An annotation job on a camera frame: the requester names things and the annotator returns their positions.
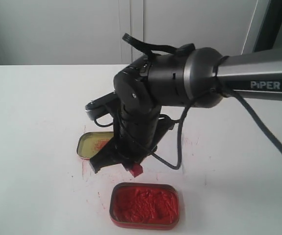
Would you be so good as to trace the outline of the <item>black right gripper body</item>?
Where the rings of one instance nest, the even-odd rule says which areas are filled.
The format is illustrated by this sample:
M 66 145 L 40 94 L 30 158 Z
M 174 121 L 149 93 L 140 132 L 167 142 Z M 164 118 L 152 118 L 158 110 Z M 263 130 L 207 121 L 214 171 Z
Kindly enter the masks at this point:
M 154 153 L 175 121 L 155 108 L 145 115 L 130 114 L 122 107 L 111 111 L 114 137 L 111 140 L 112 164 L 139 164 Z

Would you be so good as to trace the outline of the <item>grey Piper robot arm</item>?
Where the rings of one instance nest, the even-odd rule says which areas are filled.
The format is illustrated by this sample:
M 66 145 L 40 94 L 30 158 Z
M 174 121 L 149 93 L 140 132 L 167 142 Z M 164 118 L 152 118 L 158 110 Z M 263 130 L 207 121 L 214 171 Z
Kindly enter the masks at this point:
M 144 55 L 114 77 L 114 91 L 85 107 L 91 120 L 113 118 L 114 136 L 89 163 L 94 172 L 121 164 L 134 175 L 141 162 L 155 156 L 158 143 L 175 125 L 178 160 L 181 136 L 190 108 L 212 108 L 225 97 L 236 98 L 259 129 L 282 154 L 282 143 L 261 121 L 247 98 L 282 101 L 282 48 L 223 56 L 204 47 L 184 57 Z

